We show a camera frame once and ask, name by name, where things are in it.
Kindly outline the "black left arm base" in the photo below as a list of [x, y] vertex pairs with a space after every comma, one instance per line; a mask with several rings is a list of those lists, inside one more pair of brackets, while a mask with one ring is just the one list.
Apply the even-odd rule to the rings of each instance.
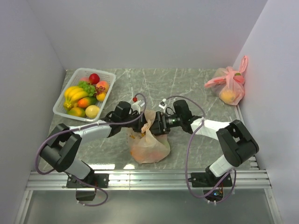
[[[98, 174], [91, 171], [90, 174], [88, 174], [83, 180], [79, 179], [75, 175], [71, 175], [69, 173], [66, 174], [68, 175], [66, 188], [76, 190], [75, 197], [77, 203], [86, 207], [96, 207], [107, 202], [108, 193], [105, 189], [108, 188], [109, 174]], [[90, 204], [89, 202], [92, 202], [95, 199], [97, 192], [102, 192], [105, 199], [98, 204]]]

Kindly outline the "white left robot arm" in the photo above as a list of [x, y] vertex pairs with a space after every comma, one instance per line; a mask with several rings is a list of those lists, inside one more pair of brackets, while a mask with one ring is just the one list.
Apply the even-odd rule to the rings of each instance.
[[42, 143], [37, 156], [51, 165], [53, 170], [76, 177], [82, 187], [88, 188], [94, 182], [94, 170], [76, 158], [79, 146], [96, 138], [112, 137], [122, 128], [136, 128], [140, 131], [141, 122], [145, 120], [145, 108], [144, 100], [137, 100], [133, 104], [121, 101], [114, 111], [94, 123], [73, 127], [59, 124]]

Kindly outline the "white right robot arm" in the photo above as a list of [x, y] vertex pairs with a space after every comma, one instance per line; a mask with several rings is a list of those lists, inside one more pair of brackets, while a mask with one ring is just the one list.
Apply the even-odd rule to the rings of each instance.
[[166, 103], [159, 105], [164, 112], [157, 112], [150, 128], [153, 135], [168, 134], [173, 127], [181, 127], [191, 135], [187, 146], [186, 159], [188, 160], [192, 140], [195, 135], [206, 136], [218, 140], [222, 149], [222, 156], [206, 169], [206, 181], [210, 186], [217, 186], [222, 176], [228, 171], [239, 167], [259, 151], [259, 146], [242, 121], [219, 122], [195, 116], [189, 109], [187, 102], [177, 100], [173, 103], [174, 113], [166, 113]]

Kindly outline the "translucent orange plastic bag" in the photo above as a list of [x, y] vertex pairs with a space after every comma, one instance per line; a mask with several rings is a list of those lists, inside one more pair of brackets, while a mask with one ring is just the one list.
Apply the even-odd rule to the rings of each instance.
[[167, 135], [155, 136], [150, 131], [153, 127], [156, 113], [153, 110], [145, 111], [145, 124], [142, 125], [141, 133], [128, 128], [126, 131], [127, 143], [130, 148], [130, 154], [136, 162], [156, 163], [167, 157], [170, 152]]

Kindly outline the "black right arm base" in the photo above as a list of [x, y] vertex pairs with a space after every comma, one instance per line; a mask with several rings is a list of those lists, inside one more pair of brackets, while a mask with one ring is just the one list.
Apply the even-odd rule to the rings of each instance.
[[[197, 195], [192, 191], [192, 188], [208, 188], [204, 190], [202, 195]], [[207, 203], [213, 203], [214, 205], [224, 202], [230, 197], [235, 189], [236, 184], [236, 171], [234, 170], [234, 177], [231, 177], [228, 171], [221, 177], [214, 177], [208, 173], [191, 173], [191, 177], [188, 178], [187, 187], [189, 193], [195, 198], [204, 198]]]

